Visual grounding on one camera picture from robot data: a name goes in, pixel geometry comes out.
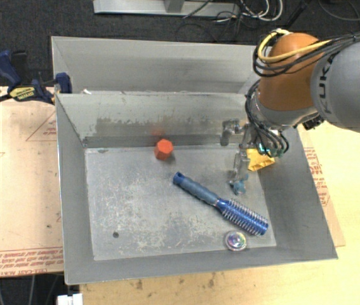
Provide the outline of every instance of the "yellow object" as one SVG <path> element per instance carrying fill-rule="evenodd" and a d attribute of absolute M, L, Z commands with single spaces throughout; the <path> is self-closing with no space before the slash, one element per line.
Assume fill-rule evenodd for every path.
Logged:
<path fill-rule="evenodd" d="M 12 90 L 9 95 L 18 100 L 23 100 L 25 98 L 33 97 L 35 95 L 35 88 L 31 86 L 20 86 Z"/>
<path fill-rule="evenodd" d="M 256 148 L 248 148 L 246 152 L 248 154 L 248 158 L 250 159 L 248 170 L 251 170 L 252 172 L 276 162 L 274 158 L 259 154 Z"/>

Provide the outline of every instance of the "small metal object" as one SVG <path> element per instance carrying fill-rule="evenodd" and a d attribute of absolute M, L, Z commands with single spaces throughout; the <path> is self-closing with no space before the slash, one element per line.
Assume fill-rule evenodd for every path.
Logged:
<path fill-rule="evenodd" d="M 241 231 L 230 231 L 225 235 L 225 244 L 231 251 L 242 251 L 247 246 L 247 238 Z"/>

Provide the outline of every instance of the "metal stand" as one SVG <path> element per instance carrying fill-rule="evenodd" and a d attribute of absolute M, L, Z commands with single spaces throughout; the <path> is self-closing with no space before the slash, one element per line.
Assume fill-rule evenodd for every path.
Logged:
<path fill-rule="evenodd" d="M 94 12 L 103 14 L 135 14 L 186 16 L 198 9 L 204 1 L 188 0 L 94 0 Z M 215 17 L 221 12 L 237 12 L 234 3 L 208 3 L 194 14 L 197 17 Z"/>

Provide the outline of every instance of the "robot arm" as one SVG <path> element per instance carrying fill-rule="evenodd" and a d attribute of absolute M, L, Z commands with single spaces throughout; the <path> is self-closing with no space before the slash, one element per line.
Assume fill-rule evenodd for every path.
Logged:
<path fill-rule="evenodd" d="M 309 129 L 327 121 L 360 133 L 360 33 L 319 41 L 275 30 L 256 47 L 253 61 L 260 80 L 246 94 L 248 122 L 230 180 L 236 194 L 247 179 L 246 148 L 282 156 L 289 148 L 283 131 L 300 124 Z"/>

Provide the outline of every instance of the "black carpet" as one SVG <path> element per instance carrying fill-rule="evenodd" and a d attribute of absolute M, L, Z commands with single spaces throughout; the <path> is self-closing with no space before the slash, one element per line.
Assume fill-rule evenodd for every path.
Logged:
<path fill-rule="evenodd" d="M 51 36 L 105 37 L 154 41 L 190 41 L 222 44 L 257 44 L 268 31 L 283 27 L 301 0 L 283 0 L 282 17 L 270 23 L 246 21 L 239 28 L 217 25 L 201 18 L 137 15 L 94 15 L 93 0 L 0 0 L 0 51 L 25 50 L 34 76 L 51 79 Z M 320 3 L 340 18 L 359 18 L 360 0 L 313 0 L 290 27 L 320 39 L 360 31 L 360 21 L 342 20 L 325 12 Z M 8 82 L 0 77 L 0 86 Z M 1 280 L 6 305 L 28 304 L 31 277 Z M 72 292 L 63 277 L 36 277 L 33 304 L 45 304 L 52 284 L 54 295 Z"/>

